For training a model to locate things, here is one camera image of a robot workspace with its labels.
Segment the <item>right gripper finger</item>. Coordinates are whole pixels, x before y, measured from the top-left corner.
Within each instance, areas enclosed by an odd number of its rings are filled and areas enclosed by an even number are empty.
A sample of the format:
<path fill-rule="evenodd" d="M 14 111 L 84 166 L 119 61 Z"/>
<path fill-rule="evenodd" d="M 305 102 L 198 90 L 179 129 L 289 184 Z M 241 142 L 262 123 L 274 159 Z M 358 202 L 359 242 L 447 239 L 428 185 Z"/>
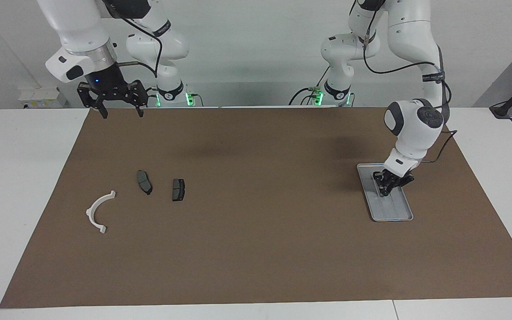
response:
<path fill-rule="evenodd" d="M 98 111 L 102 118 L 108 117 L 108 111 L 104 106 L 104 99 L 98 96 L 97 98 L 91 97 L 91 86 L 89 84 L 79 84 L 77 87 L 77 93 L 80 97 L 84 107 L 92 108 Z"/>
<path fill-rule="evenodd" d="M 125 102 L 132 104 L 138 116 L 144 117 L 144 109 L 148 106 L 148 92 L 141 81 L 126 84 Z"/>

